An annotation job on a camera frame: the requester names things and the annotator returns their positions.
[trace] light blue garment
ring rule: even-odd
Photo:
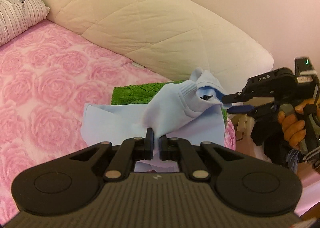
[[[200,76],[196,81],[201,80],[202,75],[199,70],[197,73]],[[197,83],[193,80],[180,84],[166,84],[149,104],[118,106],[86,104],[81,127],[83,139],[89,146],[102,141],[119,145],[127,138],[144,137],[147,128],[152,127],[155,134],[154,158],[142,162],[155,166],[158,171],[159,168],[176,167],[175,162],[159,160],[158,139],[162,135],[185,138],[194,145],[199,145],[202,141],[212,141],[223,146],[224,121],[221,112],[223,105],[215,93],[223,93],[224,90],[220,84],[214,89],[217,80],[206,73],[205,81],[199,82],[211,81],[208,83],[210,88],[205,88],[206,90],[198,94]],[[203,94],[211,96],[212,91],[214,96],[209,100],[199,97]]]

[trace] finger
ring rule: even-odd
[[[282,124],[282,122],[283,122],[284,119],[285,119],[285,113],[284,113],[283,111],[280,111],[280,112],[278,113],[278,122],[279,122],[280,124]]]
[[[307,131],[306,130],[300,130],[292,135],[291,139],[289,140],[289,144],[291,147],[296,147],[299,142],[301,142],[304,137],[306,136]]]
[[[307,104],[314,104],[315,100],[314,99],[307,99],[304,100],[302,103],[300,103],[298,106],[296,106],[294,109],[296,110],[296,112],[298,112],[299,114],[303,114],[303,108],[307,105]]]
[[[300,120],[289,126],[287,130],[284,132],[284,140],[289,141],[295,133],[304,128],[304,125],[304,120]]]
[[[283,133],[289,128],[293,123],[298,121],[297,116],[295,114],[291,114],[287,116],[283,121],[282,121],[282,131]]]

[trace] bed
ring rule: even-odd
[[[169,79],[43,20],[0,47],[0,223],[18,211],[18,173],[86,147],[85,103],[110,104],[114,87]],[[225,145],[235,148],[228,119]]]

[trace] gray handle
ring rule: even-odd
[[[279,108],[279,111],[283,111],[286,116],[289,116],[291,114],[295,114],[295,110],[291,104],[282,104]],[[302,154],[307,154],[308,153],[308,148],[306,145],[306,141],[303,139],[299,143],[300,151]]]

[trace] pink fabric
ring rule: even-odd
[[[18,212],[10,194],[17,174],[86,147],[85,103],[110,104],[116,86],[168,81],[131,63],[48,20],[0,47],[1,224]],[[228,147],[235,144],[231,125]]]

